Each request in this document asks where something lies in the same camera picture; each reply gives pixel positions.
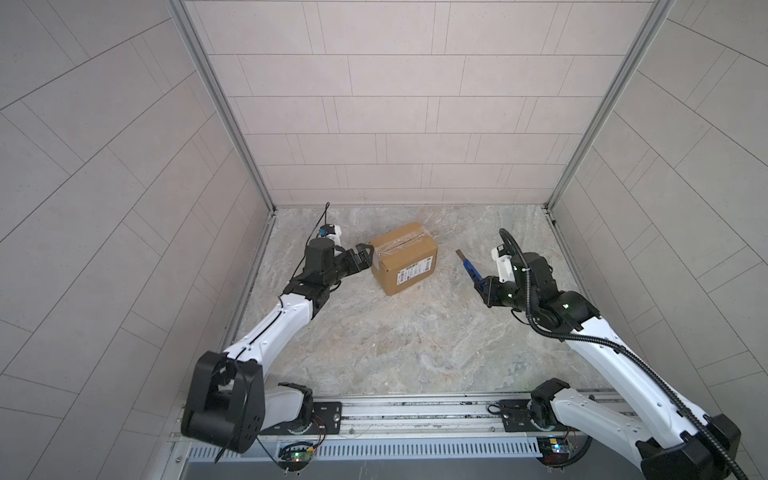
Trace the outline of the blue utility knife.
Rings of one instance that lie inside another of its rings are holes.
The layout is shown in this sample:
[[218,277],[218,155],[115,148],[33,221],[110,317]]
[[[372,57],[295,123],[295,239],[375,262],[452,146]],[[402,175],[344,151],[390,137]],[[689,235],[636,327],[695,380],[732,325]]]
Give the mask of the blue utility knife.
[[460,249],[456,250],[456,254],[460,258],[462,265],[465,271],[467,272],[467,274],[469,275],[469,277],[471,278],[471,280],[473,281],[473,284],[474,285],[480,284],[483,280],[483,277],[478,273],[477,269],[474,267],[472,262],[464,255],[464,253]]

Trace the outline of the brown cardboard express box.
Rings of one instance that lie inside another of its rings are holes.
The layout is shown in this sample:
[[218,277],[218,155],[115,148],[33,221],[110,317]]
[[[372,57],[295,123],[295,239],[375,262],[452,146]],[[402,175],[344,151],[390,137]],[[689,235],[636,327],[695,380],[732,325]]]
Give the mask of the brown cardboard express box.
[[413,222],[370,241],[371,270],[386,295],[393,296],[430,276],[438,244],[428,230]]

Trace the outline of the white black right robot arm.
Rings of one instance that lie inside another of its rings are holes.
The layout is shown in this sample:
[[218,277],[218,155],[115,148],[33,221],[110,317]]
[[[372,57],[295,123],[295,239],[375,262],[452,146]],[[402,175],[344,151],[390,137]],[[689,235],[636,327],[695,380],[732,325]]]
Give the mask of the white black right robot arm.
[[556,378],[531,393],[531,421],[581,431],[635,465],[647,479],[745,478],[736,462],[739,428],[726,415],[710,415],[671,387],[613,330],[599,310],[575,291],[563,291],[545,258],[492,252],[498,273],[482,277],[463,262],[483,303],[526,315],[538,334],[567,344],[586,359],[632,408],[626,416]]

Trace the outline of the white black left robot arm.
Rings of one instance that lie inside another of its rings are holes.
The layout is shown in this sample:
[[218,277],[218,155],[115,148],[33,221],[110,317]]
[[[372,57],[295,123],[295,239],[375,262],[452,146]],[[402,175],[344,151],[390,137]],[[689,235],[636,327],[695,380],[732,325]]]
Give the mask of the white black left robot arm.
[[338,236],[305,246],[304,266],[291,278],[275,307],[243,338],[197,361],[181,420],[187,438],[244,453],[262,430],[284,424],[302,432],[312,424],[313,393],[281,383],[267,390],[265,377],[291,338],[319,313],[344,278],[369,269],[374,247],[343,249]]

